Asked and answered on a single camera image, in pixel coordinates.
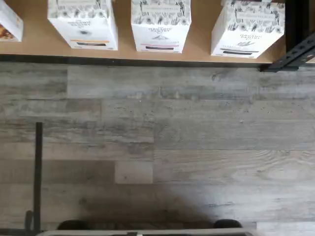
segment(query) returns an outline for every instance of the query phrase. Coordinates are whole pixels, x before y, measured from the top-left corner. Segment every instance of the display shelf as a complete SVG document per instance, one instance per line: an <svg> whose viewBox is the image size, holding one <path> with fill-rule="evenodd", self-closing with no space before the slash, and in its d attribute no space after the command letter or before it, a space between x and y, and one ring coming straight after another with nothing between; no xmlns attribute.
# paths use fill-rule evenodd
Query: display shelf
<svg viewBox="0 0 315 236"><path fill-rule="evenodd" d="M182 54L136 51L130 25L130 0L116 0L114 3L118 51L71 49L47 20L47 0L6 2L24 20L24 37L22 43L1 42L1 55L264 64L285 54L285 39L282 37L257 59L211 56L211 31L221 11L221 0L191 0L192 25Z"/></svg>

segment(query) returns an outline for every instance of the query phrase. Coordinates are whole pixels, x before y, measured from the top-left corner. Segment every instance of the vinyl plank flooring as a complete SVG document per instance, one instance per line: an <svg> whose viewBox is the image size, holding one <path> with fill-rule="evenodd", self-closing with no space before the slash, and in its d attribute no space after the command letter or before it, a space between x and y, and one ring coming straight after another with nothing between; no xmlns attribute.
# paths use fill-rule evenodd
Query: vinyl plank flooring
<svg viewBox="0 0 315 236"><path fill-rule="evenodd" d="M113 161L44 160L42 183L92 184L114 183ZM0 183L32 184L34 161L0 160Z"/></svg>
<svg viewBox="0 0 315 236"><path fill-rule="evenodd" d="M314 157L289 150L155 150L154 182L311 185Z"/></svg>
<svg viewBox="0 0 315 236"><path fill-rule="evenodd" d="M152 143L47 143L44 160L153 161ZM0 159L34 160L34 143L0 143Z"/></svg>
<svg viewBox="0 0 315 236"><path fill-rule="evenodd" d="M266 236L313 236L315 222L258 222L257 229Z"/></svg>
<svg viewBox="0 0 315 236"><path fill-rule="evenodd" d="M1 185L0 221L23 221L31 185ZM262 222L314 218L314 187L246 185L45 184L43 222L195 222L232 218Z"/></svg>
<svg viewBox="0 0 315 236"><path fill-rule="evenodd" d="M313 100L159 100L155 103L155 117L191 120L313 120L315 102Z"/></svg>
<svg viewBox="0 0 315 236"><path fill-rule="evenodd" d="M2 103L0 118L51 118L98 121L101 101L96 99L13 100Z"/></svg>
<svg viewBox="0 0 315 236"><path fill-rule="evenodd" d="M128 119L107 122L33 118L0 122L3 142L33 142L36 121L44 122L44 141L52 143L153 143L153 123Z"/></svg>
<svg viewBox="0 0 315 236"><path fill-rule="evenodd" d="M70 66L67 96L111 99L313 99L313 71L260 73L245 68Z"/></svg>
<svg viewBox="0 0 315 236"><path fill-rule="evenodd" d="M315 149L312 120L159 119L157 149Z"/></svg>
<svg viewBox="0 0 315 236"><path fill-rule="evenodd" d="M67 66L0 63L0 97L5 99L65 98Z"/></svg>
<svg viewBox="0 0 315 236"><path fill-rule="evenodd" d="M102 119L154 121L155 102L139 99L102 100Z"/></svg>

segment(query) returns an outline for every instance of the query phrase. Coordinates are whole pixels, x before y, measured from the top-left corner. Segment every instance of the food package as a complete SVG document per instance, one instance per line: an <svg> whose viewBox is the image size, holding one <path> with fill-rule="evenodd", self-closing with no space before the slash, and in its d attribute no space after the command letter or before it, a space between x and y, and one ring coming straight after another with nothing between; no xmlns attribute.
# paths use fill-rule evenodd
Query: food package
<svg viewBox="0 0 315 236"><path fill-rule="evenodd" d="M131 1L131 26L139 52L182 53L190 24L190 0Z"/></svg>
<svg viewBox="0 0 315 236"><path fill-rule="evenodd" d="M48 19L71 48L118 50L111 0L48 0Z"/></svg>
<svg viewBox="0 0 315 236"><path fill-rule="evenodd" d="M285 4L227 2L212 30L211 55L257 58L284 34Z"/></svg>
<svg viewBox="0 0 315 236"><path fill-rule="evenodd" d="M21 42L23 26L22 19L0 0L0 41Z"/></svg>

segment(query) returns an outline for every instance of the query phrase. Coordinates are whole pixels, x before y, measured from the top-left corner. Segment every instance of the black metal bracket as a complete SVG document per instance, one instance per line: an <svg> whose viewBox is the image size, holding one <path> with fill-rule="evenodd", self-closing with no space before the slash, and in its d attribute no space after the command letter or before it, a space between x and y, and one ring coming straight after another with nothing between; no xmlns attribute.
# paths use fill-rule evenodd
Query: black metal bracket
<svg viewBox="0 0 315 236"><path fill-rule="evenodd" d="M260 71L296 71L315 57L315 32L310 33L310 1L286 0L286 54L276 62L261 67Z"/></svg>

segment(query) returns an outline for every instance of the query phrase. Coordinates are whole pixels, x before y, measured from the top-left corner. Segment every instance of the product box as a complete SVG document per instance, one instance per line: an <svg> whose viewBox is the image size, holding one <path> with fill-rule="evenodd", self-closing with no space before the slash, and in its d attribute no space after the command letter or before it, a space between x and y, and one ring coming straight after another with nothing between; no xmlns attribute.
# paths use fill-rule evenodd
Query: product box
<svg viewBox="0 0 315 236"><path fill-rule="evenodd" d="M285 4L227 2L212 30L211 55L257 58L283 34Z"/></svg>
<svg viewBox="0 0 315 236"><path fill-rule="evenodd" d="M71 48L118 50L111 0L48 0L48 19Z"/></svg>
<svg viewBox="0 0 315 236"><path fill-rule="evenodd" d="M0 0L0 41L21 42L23 21L15 12Z"/></svg>
<svg viewBox="0 0 315 236"><path fill-rule="evenodd" d="M190 0L131 1L131 26L139 52L182 53L190 24Z"/></svg>

